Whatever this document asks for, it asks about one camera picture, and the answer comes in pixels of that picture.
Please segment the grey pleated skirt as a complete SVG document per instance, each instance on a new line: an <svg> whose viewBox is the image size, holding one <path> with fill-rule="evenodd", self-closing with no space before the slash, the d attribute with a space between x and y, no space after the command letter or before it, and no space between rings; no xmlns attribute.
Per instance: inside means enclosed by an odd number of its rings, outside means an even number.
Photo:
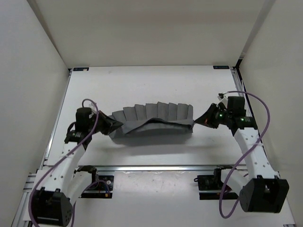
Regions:
<svg viewBox="0 0 303 227"><path fill-rule="evenodd" d="M112 113L123 125L110 133L116 144L127 146L183 144L193 133L193 106L158 102L135 104Z"/></svg>

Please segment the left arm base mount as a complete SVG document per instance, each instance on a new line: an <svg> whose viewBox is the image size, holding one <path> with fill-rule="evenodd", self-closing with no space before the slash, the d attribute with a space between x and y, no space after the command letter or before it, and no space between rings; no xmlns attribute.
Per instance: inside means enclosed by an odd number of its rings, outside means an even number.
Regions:
<svg viewBox="0 0 303 227"><path fill-rule="evenodd" d="M74 170L74 174L87 172L91 174L91 186L82 194L81 198L111 199L113 196L114 176L100 175L94 166L80 166Z"/></svg>

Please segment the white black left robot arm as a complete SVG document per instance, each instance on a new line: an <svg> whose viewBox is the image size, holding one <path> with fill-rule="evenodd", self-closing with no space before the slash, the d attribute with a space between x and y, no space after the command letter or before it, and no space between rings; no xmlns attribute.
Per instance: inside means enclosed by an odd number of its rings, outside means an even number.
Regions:
<svg viewBox="0 0 303 227"><path fill-rule="evenodd" d="M28 213L35 227L44 225L66 227L74 221L74 205L82 192L95 189L99 184L97 169L93 166L79 167L93 134L109 135L123 125L100 110L81 107L76 120L66 133L61 156L30 194Z"/></svg>

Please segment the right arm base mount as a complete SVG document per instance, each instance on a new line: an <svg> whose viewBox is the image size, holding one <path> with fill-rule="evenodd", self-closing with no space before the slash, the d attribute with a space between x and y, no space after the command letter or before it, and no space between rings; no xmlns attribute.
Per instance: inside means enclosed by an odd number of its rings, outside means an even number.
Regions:
<svg viewBox="0 0 303 227"><path fill-rule="evenodd" d="M193 181L198 186L200 201L218 201L221 195L223 182L221 181L221 171L231 169L232 166L216 166L211 169L198 170Z"/></svg>

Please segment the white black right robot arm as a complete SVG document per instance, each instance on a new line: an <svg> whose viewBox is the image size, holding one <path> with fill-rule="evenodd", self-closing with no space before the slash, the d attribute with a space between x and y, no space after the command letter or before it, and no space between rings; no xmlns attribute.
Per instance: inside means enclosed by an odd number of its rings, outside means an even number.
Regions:
<svg viewBox="0 0 303 227"><path fill-rule="evenodd" d="M255 119L246 115L245 98L221 93L218 99L220 102L211 104L195 122L212 129L227 126L242 152L238 162L245 162L248 175L242 175L234 165L215 169L212 179L200 175L195 181L203 190L213 190L214 186L221 189L221 201L228 191L233 191L244 212L279 213L289 184L270 165L260 143L264 134L259 133Z"/></svg>

